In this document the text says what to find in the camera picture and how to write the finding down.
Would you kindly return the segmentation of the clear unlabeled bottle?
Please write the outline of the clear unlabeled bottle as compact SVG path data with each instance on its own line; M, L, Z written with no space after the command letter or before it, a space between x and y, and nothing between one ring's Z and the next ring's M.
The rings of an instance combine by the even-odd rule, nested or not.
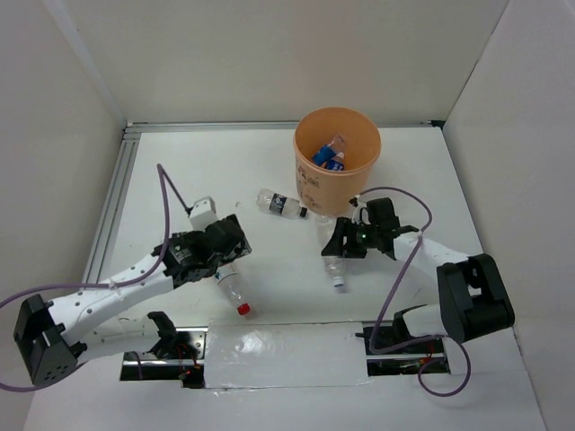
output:
M315 230L321 250L328 244L335 230L336 219L327 215L316 215ZM345 291L346 262L339 257L322 257L324 270L338 292Z

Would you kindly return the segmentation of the red label red cap bottle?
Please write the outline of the red label red cap bottle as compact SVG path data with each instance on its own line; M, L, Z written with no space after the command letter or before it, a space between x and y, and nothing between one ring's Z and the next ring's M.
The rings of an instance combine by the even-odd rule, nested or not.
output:
M246 299L243 291L243 278L234 265L228 264L220 267L215 273L214 279L221 293L240 316L247 316L252 311L250 302Z

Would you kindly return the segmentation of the blue label white cap bottle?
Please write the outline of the blue label white cap bottle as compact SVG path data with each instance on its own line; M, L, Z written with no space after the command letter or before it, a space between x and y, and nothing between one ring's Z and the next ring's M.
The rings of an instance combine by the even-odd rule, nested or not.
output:
M337 153L331 160L327 161L324 168L328 171L342 172L345 170L345 154L343 152Z

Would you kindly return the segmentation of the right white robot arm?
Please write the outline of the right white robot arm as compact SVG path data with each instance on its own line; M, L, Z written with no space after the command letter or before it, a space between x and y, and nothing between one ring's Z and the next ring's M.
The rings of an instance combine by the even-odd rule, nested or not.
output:
M438 289L436 303L394 314L393 344L385 347L371 339L369 348L374 354L397 349L411 352L422 341L441 338L465 343L515 324L514 308L491 255L466 255L424 238L422 230L401 224L390 198L352 204L357 216L336 220L323 257L364 259L369 251L377 250L406 268L416 268Z

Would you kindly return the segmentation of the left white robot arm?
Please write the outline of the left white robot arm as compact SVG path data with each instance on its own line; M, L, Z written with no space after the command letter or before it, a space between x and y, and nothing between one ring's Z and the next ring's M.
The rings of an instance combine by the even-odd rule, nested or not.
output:
M129 269L102 284L77 287L51 300L35 292L22 304L13 338L31 379L31 389L49 387L83 364L118 353L166 358L189 337L165 312L124 317L132 307L247 256L252 248L235 215L201 231L174 233Z

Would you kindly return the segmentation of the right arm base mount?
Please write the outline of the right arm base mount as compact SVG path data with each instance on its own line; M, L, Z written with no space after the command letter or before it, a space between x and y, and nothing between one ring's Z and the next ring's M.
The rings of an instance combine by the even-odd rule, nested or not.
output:
M369 349L373 328L372 322L364 322L362 329L355 333L365 345L368 376L415 375L424 365L427 365L424 374L450 373L445 348L440 340L402 347L391 353L377 355Z

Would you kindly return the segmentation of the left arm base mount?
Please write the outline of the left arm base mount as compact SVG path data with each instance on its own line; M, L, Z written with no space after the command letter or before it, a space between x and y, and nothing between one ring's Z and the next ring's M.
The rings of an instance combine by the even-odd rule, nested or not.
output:
M172 382L182 388L204 389L208 327L180 327L178 343L167 353L128 352L124 354L119 380L133 382Z

